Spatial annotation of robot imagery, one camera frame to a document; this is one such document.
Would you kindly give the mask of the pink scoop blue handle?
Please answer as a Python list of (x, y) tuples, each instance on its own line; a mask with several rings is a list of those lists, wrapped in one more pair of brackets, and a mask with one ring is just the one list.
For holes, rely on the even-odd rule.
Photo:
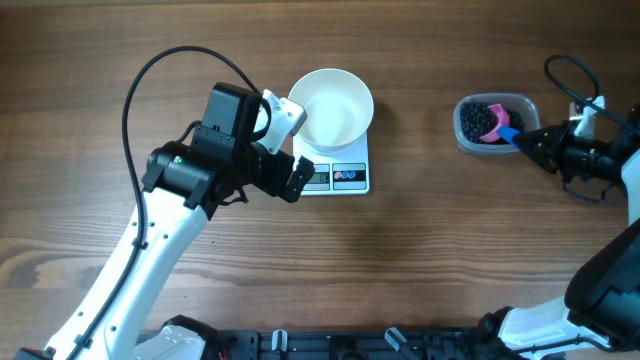
[(502, 104), (480, 105), (482, 117), (480, 119), (481, 131), (477, 142), (483, 145), (507, 145), (505, 140), (498, 134), (498, 128), (507, 126), (514, 131), (523, 132), (525, 124), (522, 115)]

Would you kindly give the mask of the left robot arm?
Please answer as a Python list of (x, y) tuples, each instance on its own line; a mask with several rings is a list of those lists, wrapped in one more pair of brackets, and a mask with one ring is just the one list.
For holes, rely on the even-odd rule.
[(247, 200), (244, 186), (289, 203), (311, 179), (311, 161), (281, 151), (306, 119), (302, 106), (218, 83), (200, 121), (148, 158), (137, 205), (114, 252), (75, 314), (42, 350), (19, 359), (206, 359), (220, 349), (215, 329), (177, 316), (139, 341), (160, 290), (217, 208)]

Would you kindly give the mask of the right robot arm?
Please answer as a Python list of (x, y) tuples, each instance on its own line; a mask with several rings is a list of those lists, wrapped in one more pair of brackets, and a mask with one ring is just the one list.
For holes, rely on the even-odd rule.
[(472, 359), (545, 359), (581, 348), (639, 348), (639, 110), (633, 108), (613, 141), (575, 136), (570, 122), (499, 135), (546, 171), (606, 180), (626, 191), (628, 226), (586, 262), (564, 296), (531, 308), (486, 314), (470, 337)]

